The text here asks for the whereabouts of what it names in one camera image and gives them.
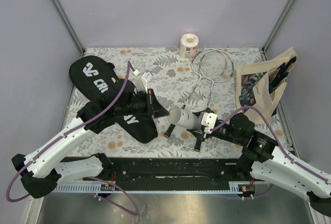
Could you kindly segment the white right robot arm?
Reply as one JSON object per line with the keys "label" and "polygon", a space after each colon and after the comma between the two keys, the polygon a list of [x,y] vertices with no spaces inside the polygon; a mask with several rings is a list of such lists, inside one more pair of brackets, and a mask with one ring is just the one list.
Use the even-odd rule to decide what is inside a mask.
{"label": "white right robot arm", "polygon": [[197,139],[218,138],[242,147],[235,165],[240,180],[261,180],[290,191],[322,215],[330,216],[330,174],[299,159],[280,143],[274,131],[269,137],[256,131],[241,107],[224,121],[209,108],[188,113],[189,131]]}

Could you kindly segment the pink toilet paper roll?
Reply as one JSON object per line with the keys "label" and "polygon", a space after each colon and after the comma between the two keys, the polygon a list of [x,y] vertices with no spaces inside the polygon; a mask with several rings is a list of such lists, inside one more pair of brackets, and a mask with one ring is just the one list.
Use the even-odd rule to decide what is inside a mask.
{"label": "pink toilet paper roll", "polygon": [[179,44],[179,55],[183,58],[193,58],[197,53],[199,38],[193,33],[182,35]]}

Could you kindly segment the floral table mat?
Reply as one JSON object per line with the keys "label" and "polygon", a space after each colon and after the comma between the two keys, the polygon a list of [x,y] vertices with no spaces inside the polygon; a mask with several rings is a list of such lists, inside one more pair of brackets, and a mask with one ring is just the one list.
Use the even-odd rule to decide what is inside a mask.
{"label": "floral table mat", "polygon": [[[120,78],[125,76],[127,62],[137,70],[151,71],[154,76],[149,87],[154,89],[158,100],[167,109],[183,105],[199,79],[191,69],[190,60],[180,57],[177,48],[88,48],[85,54],[113,63]],[[208,82],[201,80],[186,105],[188,110],[195,112],[206,107],[207,87]],[[210,107],[220,119],[227,118],[236,110],[235,87],[233,78],[214,86]],[[239,145],[215,138],[207,139],[201,150],[196,152],[195,138],[191,133],[176,127],[166,138],[167,119],[159,118],[155,124],[158,136],[150,143],[136,141],[116,124],[86,140],[71,155],[86,157],[105,153],[109,157],[238,158],[241,154]]]}

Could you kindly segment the right badminton racket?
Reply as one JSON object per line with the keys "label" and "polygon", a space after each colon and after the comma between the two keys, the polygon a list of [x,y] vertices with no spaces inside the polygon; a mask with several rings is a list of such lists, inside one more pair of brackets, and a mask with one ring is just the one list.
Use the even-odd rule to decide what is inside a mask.
{"label": "right badminton racket", "polygon": [[[206,80],[206,79],[202,79],[202,80],[208,82],[208,87],[207,87],[208,94],[207,94],[207,96],[206,96],[206,108],[210,108],[210,102],[209,102],[209,106],[208,106],[208,105],[207,105],[207,101],[208,101],[208,95],[209,95],[209,91],[210,91],[210,89],[211,89],[211,85],[212,85],[212,83],[211,83],[211,81]],[[201,143],[202,143],[202,141],[197,141],[197,140],[196,140],[196,142],[195,142],[195,146],[194,146],[194,150],[195,150],[196,152],[199,152],[199,151],[200,151],[200,149],[201,149]]]}

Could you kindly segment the white shuttlecock tube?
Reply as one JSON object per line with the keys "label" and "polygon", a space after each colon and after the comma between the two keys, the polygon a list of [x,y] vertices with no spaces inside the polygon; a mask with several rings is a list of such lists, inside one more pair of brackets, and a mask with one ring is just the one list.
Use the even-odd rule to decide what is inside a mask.
{"label": "white shuttlecock tube", "polygon": [[194,130],[201,127],[200,112],[190,112],[179,106],[173,106],[169,110],[168,121],[170,124]]}

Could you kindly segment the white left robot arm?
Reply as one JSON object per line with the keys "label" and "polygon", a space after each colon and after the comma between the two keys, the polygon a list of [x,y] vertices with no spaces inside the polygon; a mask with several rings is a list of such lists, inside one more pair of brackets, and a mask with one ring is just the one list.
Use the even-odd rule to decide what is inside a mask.
{"label": "white left robot arm", "polygon": [[154,119],[168,114],[151,88],[139,93],[120,91],[115,97],[103,96],[90,101],[44,146],[28,155],[16,154],[12,158],[17,171],[14,178],[19,178],[28,195],[35,199],[48,195],[62,183],[88,177],[107,180],[112,175],[112,166],[104,153],[72,162],[62,160],[119,118],[137,115],[152,124]]}

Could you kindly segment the black racket bag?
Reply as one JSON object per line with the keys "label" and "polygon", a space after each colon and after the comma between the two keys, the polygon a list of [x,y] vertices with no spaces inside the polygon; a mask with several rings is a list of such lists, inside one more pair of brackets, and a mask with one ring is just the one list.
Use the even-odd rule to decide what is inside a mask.
{"label": "black racket bag", "polygon": [[88,99],[77,116],[86,122],[115,100],[115,104],[100,118],[89,123],[87,129],[99,134],[119,124],[138,142],[149,143],[158,136],[158,132],[153,119],[144,115],[145,93],[135,92],[134,84],[120,79],[114,68],[114,64],[94,55],[80,58],[70,66],[72,83]]}

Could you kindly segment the left badminton racket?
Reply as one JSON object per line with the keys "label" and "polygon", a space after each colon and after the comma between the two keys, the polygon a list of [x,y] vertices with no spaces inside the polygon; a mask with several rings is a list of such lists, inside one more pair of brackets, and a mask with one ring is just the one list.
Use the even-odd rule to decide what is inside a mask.
{"label": "left badminton racket", "polygon": [[202,79],[209,80],[212,83],[207,101],[207,105],[209,106],[214,84],[227,81],[234,71],[231,56],[227,52],[218,49],[202,50],[192,59],[190,65],[192,71],[199,76],[199,79],[181,107],[182,110],[190,101]]}

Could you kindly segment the badminton racket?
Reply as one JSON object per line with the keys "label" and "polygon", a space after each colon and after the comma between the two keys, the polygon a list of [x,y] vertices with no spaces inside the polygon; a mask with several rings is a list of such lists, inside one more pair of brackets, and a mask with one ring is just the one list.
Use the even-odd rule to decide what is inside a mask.
{"label": "badminton racket", "polygon": [[[208,94],[207,94],[207,96],[206,96],[206,108],[210,108],[210,102],[209,102],[209,106],[208,106],[208,105],[207,105],[207,101],[208,101],[208,95],[209,95],[209,91],[210,91],[210,89],[211,89],[211,85],[212,85],[212,83],[211,83],[211,81],[206,80],[206,79],[202,79],[202,80],[208,82],[208,87],[207,87]],[[197,141],[197,140],[196,140],[196,142],[195,142],[195,146],[194,146],[194,150],[195,150],[196,152],[199,152],[199,151],[200,151],[200,149],[201,149],[201,143],[202,143],[202,141]]]}
{"label": "badminton racket", "polygon": [[199,76],[199,79],[181,107],[182,110],[190,101],[202,79],[209,80],[212,83],[207,101],[207,105],[209,106],[214,84],[227,81],[234,71],[231,56],[227,52],[218,49],[202,50],[192,59],[190,65],[192,71]]}

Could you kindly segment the beige tote bag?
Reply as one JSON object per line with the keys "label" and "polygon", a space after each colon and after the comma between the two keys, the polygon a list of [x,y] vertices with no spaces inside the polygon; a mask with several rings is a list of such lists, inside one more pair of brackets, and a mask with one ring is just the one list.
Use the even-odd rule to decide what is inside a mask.
{"label": "beige tote bag", "polygon": [[268,120],[287,86],[289,72],[296,64],[293,47],[264,62],[245,64],[236,68],[236,107],[253,106]]}

